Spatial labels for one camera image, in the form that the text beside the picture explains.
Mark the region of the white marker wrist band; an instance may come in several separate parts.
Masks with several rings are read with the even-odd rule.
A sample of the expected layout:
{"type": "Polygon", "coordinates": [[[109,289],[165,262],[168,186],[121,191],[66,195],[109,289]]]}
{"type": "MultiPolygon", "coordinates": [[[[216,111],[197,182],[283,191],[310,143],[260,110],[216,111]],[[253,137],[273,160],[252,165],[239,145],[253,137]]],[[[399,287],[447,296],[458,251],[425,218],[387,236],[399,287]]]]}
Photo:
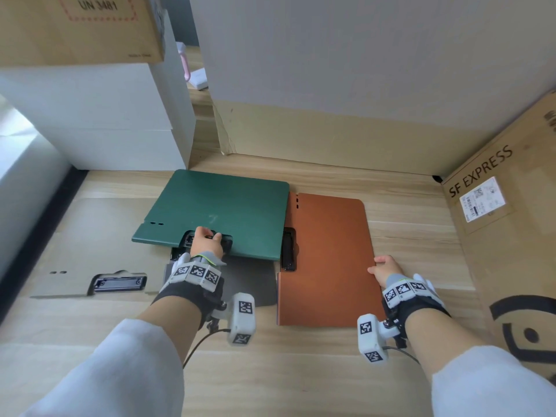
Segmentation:
{"type": "Polygon", "coordinates": [[[186,252],[171,266],[161,290],[168,284],[185,281],[213,294],[218,290],[222,280],[221,267],[223,266],[226,266],[226,263],[212,252],[205,251],[197,256],[191,256],[186,252]]]}
{"type": "Polygon", "coordinates": [[[417,273],[412,278],[400,273],[393,273],[386,279],[386,287],[382,291],[382,295],[387,308],[390,310],[394,310],[400,303],[416,297],[432,300],[433,304],[445,308],[433,284],[417,273]]]}

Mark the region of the person's left forearm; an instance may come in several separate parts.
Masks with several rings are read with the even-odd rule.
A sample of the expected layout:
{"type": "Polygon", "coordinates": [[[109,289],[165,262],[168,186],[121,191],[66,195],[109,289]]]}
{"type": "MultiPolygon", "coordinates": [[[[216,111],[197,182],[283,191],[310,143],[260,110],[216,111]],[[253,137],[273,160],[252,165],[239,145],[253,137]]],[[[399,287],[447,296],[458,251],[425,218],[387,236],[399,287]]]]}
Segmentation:
{"type": "Polygon", "coordinates": [[[181,417],[184,358],[200,309],[165,296],[113,329],[87,359],[20,417],[181,417]]]}

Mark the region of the grey clipboard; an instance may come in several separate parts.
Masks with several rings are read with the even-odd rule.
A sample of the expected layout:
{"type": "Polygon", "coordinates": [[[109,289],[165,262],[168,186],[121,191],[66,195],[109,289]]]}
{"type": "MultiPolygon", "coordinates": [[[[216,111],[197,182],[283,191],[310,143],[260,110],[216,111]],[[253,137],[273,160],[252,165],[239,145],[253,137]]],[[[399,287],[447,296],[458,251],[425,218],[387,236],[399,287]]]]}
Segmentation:
{"type": "Polygon", "coordinates": [[[224,256],[225,266],[217,266],[224,278],[221,300],[229,303],[234,294],[253,296],[255,306],[277,303],[277,282],[273,261],[238,256],[224,256]]]}

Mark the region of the orange-brown clipboard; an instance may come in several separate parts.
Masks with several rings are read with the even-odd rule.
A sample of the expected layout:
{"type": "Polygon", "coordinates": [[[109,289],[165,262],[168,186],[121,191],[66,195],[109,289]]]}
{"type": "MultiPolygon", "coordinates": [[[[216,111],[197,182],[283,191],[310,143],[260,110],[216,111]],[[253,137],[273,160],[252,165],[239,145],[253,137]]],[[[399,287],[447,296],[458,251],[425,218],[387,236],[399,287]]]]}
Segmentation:
{"type": "Polygon", "coordinates": [[[374,265],[361,200],[290,192],[277,275],[277,324],[355,328],[361,315],[384,320],[381,288],[367,271],[374,265]]]}

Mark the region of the green clipboard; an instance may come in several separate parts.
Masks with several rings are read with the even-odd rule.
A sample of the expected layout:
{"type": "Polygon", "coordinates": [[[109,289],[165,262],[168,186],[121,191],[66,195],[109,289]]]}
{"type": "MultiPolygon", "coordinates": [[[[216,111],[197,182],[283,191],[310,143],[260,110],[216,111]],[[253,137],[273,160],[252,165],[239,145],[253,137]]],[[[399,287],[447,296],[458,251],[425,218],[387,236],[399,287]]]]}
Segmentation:
{"type": "Polygon", "coordinates": [[[135,231],[136,243],[180,246],[198,226],[231,237],[233,256],[278,261],[290,186],[180,169],[135,231]]]}

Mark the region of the person's left hand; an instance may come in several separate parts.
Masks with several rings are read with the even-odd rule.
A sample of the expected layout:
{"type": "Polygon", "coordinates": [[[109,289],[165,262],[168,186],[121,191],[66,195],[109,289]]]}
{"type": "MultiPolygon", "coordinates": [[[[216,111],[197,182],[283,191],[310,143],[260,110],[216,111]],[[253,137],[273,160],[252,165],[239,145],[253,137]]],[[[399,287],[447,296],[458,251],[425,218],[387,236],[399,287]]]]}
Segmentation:
{"type": "MultiPolygon", "coordinates": [[[[192,257],[200,256],[204,252],[211,252],[211,238],[215,234],[209,228],[198,226],[195,230],[193,241],[190,249],[190,254],[192,257]]],[[[222,259],[223,256],[216,256],[218,259],[222,259]]]]}

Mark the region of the white box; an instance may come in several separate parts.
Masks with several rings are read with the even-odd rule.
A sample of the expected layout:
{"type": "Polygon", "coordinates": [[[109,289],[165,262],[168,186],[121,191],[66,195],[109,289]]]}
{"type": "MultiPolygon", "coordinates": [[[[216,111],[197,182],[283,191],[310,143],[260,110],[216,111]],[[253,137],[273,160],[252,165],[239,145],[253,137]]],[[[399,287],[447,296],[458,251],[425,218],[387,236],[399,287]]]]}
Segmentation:
{"type": "Polygon", "coordinates": [[[36,127],[162,131],[195,122],[163,11],[162,62],[0,67],[0,95],[36,127]]]}
{"type": "Polygon", "coordinates": [[[37,130],[77,169],[175,171],[189,164],[195,126],[191,122],[162,131],[45,126],[37,130]]]}

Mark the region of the pink object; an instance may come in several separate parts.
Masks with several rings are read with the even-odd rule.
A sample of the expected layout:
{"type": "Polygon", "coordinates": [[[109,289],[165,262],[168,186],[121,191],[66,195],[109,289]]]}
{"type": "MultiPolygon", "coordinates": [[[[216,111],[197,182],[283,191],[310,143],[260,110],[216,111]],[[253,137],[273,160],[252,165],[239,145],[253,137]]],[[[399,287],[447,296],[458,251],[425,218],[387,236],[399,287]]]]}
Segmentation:
{"type": "Polygon", "coordinates": [[[180,56],[180,60],[182,62],[185,81],[189,82],[191,79],[191,70],[189,67],[189,62],[187,60],[186,46],[183,42],[180,41],[176,42],[176,46],[177,46],[178,55],[180,56]]]}

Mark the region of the beige clipboard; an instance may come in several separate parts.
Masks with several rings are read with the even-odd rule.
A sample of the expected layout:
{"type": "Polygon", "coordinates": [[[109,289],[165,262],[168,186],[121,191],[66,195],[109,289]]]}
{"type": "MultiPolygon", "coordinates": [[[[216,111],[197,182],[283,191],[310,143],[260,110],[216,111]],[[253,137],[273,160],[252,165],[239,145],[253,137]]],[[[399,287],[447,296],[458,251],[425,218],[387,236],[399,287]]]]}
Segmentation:
{"type": "Polygon", "coordinates": [[[170,248],[132,242],[154,202],[154,198],[84,198],[73,204],[34,277],[30,297],[86,297],[92,295],[98,276],[136,274],[147,277],[145,293],[158,293],[170,248]]]}

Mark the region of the person's right forearm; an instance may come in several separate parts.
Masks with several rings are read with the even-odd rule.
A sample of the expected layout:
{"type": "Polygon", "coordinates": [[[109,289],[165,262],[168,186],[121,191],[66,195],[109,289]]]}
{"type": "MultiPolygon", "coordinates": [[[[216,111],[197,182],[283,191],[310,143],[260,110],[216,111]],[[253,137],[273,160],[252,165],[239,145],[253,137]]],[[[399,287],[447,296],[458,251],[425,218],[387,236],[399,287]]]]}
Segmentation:
{"type": "Polygon", "coordinates": [[[448,315],[420,309],[405,328],[434,417],[556,417],[555,386],[448,315]]]}

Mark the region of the cardboard box with black print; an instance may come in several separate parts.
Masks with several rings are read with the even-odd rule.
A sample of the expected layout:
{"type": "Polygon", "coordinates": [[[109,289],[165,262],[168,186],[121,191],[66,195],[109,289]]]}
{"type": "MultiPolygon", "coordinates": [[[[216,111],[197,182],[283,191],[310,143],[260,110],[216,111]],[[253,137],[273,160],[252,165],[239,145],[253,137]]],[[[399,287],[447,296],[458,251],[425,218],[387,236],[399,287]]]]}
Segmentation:
{"type": "Polygon", "coordinates": [[[441,185],[491,336],[556,386],[556,89],[441,185]],[[506,205],[466,223],[460,197],[493,176],[506,205]]]}

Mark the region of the white shipping label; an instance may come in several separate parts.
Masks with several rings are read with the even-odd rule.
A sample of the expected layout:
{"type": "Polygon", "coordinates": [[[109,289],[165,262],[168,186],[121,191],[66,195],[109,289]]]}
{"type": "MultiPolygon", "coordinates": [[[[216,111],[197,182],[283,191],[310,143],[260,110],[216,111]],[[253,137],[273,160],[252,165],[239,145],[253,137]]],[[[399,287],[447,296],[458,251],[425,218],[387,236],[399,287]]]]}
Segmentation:
{"type": "Polygon", "coordinates": [[[494,176],[462,195],[459,200],[464,220],[468,224],[506,205],[494,176]]]}

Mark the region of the person's right hand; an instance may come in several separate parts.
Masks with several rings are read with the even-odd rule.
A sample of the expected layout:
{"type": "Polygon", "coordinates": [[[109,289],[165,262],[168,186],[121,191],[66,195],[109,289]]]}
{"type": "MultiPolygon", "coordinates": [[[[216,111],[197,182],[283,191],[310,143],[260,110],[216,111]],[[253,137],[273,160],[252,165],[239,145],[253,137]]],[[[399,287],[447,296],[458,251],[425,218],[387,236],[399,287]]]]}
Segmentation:
{"type": "Polygon", "coordinates": [[[374,266],[383,267],[383,275],[374,276],[381,288],[386,288],[399,280],[406,278],[403,269],[391,255],[382,255],[374,258],[374,266]]]}

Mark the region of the cardboard box with red print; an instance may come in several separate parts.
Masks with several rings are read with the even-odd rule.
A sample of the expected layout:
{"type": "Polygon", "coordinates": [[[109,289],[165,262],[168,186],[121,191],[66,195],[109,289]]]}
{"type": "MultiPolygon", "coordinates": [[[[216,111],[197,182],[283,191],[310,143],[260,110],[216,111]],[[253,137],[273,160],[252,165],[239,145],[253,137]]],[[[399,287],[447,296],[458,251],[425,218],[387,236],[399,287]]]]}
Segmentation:
{"type": "Polygon", "coordinates": [[[0,0],[0,67],[163,59],[160,0],[0,0]]]}

